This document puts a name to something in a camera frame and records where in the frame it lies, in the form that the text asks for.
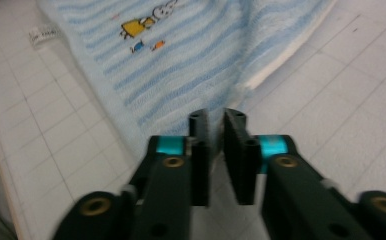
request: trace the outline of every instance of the cyan part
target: cyan part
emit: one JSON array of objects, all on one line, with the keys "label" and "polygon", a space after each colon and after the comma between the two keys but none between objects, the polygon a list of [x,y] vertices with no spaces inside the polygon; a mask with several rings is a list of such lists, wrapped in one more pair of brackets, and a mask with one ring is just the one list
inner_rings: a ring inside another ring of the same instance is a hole
[{"label": "cyan part", "polygon": [[261,143],[261,154],[263,158],[261,173],[266,174],[268,160],[276,154],[287,153],[287,143],[281,135],[260,135],[258,139]]},{"label": "cyan part", "polygon": [[168,155],[183,155],[184,152],[183,136],[160,136],[158,140],[158,153]]}]

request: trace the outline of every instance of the cartoon print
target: cartoon print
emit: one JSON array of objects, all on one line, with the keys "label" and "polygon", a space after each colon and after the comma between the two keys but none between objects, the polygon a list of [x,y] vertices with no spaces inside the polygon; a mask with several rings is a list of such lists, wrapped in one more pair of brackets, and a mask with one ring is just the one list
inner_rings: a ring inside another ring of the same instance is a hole
[{"label": "cartoon print", "polygon": [[140,40],[140,42],[136,43],[136,45],[134,45],[134,47],[131,47],[131,52],[132,53],[135,53],[137,51],[139,51],[140,49],[142,49],[144,47],[144,43],[143,43],[143,40]]},{"label": "cartoon print", "polygon": [[[165,41],[160,40],[157,43],[155,43],[155,45],[150,46],[150,50],[155,51],[156,49],[161,48],[164,45],[165,45]],[[143,40],[140,40],[140,42],[136,43],[134,47],[130,47],[130,49],[132,53],[135,53],[143,49],[144,46],[146,46],[146,44],[144,44]]]},{"label": "cartoon print", "polygon": [[122,31],[119,34],[124,39],[135,38],[146,29],[150,29],[156,22],[171,15],[177,0],[172,0],[166,5],[161,5],[153,9],[152,16],[141,19],[133,19],[121,24]]},{"label": "cartoon print", "polygon": [[152,51],[155,51],[156,49],[161,48],[161,47],[163,47],[164,45],[165,45],[165,41],[164,41],[164,40],[161,40],[161,41],[157,42],[157,43],[155,44],[155,46],[151,47],[150,49],[151,49]]}]

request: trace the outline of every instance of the white tag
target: white tag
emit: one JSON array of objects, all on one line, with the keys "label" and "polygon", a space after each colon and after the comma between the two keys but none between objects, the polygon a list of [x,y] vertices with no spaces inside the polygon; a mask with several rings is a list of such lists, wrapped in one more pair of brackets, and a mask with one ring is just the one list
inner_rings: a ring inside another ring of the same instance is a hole
[{"label": "white tag", "polygon": [[56,25],[43,25],[35,27],[29,32],[30,42],[35,47],[47,40],[54,39],[60,36],[60,30]]}]

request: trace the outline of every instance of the towel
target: towel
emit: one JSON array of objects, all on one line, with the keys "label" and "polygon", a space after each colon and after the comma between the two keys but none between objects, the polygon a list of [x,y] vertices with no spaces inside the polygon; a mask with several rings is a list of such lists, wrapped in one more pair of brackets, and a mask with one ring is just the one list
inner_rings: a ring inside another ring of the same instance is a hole
[{"label": "towel", "polygon": [[335,0],[38,0],[65,34],[121,139],[185,135],[206,108],[211,135],[321,23]]}]

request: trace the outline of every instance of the tile floor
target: tile floor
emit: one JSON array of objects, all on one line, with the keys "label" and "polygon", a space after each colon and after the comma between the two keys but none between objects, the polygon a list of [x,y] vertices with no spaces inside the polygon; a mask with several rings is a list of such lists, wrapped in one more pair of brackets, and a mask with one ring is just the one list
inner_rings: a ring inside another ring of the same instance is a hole
[{"label": "tile floor", "polygon": [[[64,41],[31,47],[47,22],[34,0],[0,0],[0,165],[21,239],[49,239],[74,200],[117,192],[136,166]],[[246,113],[252,134],[290,134],[351,200],[386,191],[386,0],[339,0]],[[260,206],[237,206],[227,181],[219,161],[193,239],[267,239]]]}]

